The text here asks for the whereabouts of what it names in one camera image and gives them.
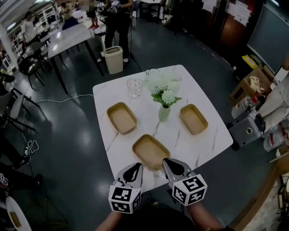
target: wooden tray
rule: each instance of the wooden tray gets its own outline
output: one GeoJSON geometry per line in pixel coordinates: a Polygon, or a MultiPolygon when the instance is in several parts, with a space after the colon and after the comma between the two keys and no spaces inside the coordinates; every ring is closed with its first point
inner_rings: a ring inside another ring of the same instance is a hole
{"type": "Polygon", "coordinates": [[[151,135],[143,135],[132,146],[138,158],[151,170],[163,168],[163,159],[170,158],[170,152],[151,135]]]}
{"type": "Polygon", "coordinates": [[[180,118],[192,135],[198,135],[208,127],[207,120],[193,104],[189,104],[180,110],[180,118]]]}
{"type": "Polygon", "coordinates": [[[113,126],[122,135],[130,133],[136,128],[136,117],[129,107],[123,102],[119,102],[108,108],[107,115],[113,126]]]}

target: trash bin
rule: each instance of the trash bin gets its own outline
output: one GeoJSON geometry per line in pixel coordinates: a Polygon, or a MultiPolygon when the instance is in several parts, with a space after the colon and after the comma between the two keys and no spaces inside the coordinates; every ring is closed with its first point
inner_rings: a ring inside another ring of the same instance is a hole
{"type": "Polygon", "coordinates": [[[101,52],[102,57],[105,58],[109,74],[115,74],[123,71],[123,50],[120,46],[112,46],[101,52]]]}

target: glass cup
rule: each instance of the glass cup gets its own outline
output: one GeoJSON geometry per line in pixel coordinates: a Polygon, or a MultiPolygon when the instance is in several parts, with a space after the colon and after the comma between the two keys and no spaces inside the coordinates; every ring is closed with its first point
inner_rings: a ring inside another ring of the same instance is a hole
{"type": "Polygon", "coordinates": [[[141,79],[129,79],[126,84],[131,98],[137,98],[142,94],[143,82],[141,79]]]}

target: green leaf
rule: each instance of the green leaf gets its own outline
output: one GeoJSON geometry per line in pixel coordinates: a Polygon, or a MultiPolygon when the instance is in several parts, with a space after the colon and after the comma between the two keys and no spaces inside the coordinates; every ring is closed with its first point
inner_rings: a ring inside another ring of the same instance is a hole
{"type": "Polygon", "coordinates": [[[174,102],[168,104],[168,106],[173,105],[174,103],[176,103],[177,101],[179,101],[179,100],[181,100],[181,99],[182,99],[182,98],[180,98],[180,97],[176,97],[175,100],[174,100],[174,102]]]}
{"type": "Polygon", "coordinates": [[[159,102],[159,103],[161,103],[161,104],[164,104],[164,102],[163,102],[163,100],[162,100],[162,97],[160,96],[160,95],[155,95],[155,94],[152,94],[151,95],[153,98],[154,98],[154,101],[155,102],[159,102]]]}

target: flower vase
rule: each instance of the flower vase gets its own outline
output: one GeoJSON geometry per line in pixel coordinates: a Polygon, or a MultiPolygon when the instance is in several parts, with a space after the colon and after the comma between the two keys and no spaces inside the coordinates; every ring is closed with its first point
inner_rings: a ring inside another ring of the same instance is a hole
{"type": "Polygon", "coordinates": [[[171,108],[165,108],[163,107],[163,105],[160,107],[159,111],[158,111],[158,120],[160,122],[165,122],[168,120],[168,116],[170,115],[171,112],[171,108]]]}

